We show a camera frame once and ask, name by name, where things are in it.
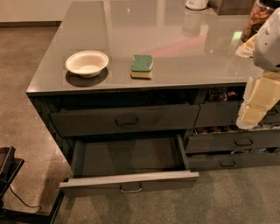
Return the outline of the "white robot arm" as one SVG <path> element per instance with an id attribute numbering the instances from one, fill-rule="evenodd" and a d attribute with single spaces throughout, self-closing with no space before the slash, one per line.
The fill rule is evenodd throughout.
<path id="1" fill-rule="evenodd" d="M 256 34 L 253 61 L 264 70 L 248 79 L 236 125 L 253 129 L 280 100 L 280 9 L 277 8 Z"/>

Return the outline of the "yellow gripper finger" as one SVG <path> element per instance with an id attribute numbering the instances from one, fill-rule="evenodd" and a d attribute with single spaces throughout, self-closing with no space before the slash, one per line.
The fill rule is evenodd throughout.
<path id="1" fill-rule="evenodd" d="M 265 117 L 267 112 L 280 100 L 280 73 L 266 71 L 257 78 L 261 78 L 261 80 L 249 102 L 251 106 L 263 108 L 263 117 Z"/>

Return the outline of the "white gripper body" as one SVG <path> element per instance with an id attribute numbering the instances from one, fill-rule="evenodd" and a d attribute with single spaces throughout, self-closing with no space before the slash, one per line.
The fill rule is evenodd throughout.
<path id="1" fill-rule="evenodd" d="M 263 108 L 251 106 L 249 102 L 253 92 L 258 89 L 260 80 L 261 78 L 252 77 L 248 79 L 243 95 L 243 103 L 240 106 L 238 117 L 236 119 L 236 125 L 239 129 L 251 130 L 263 119 Z"/>

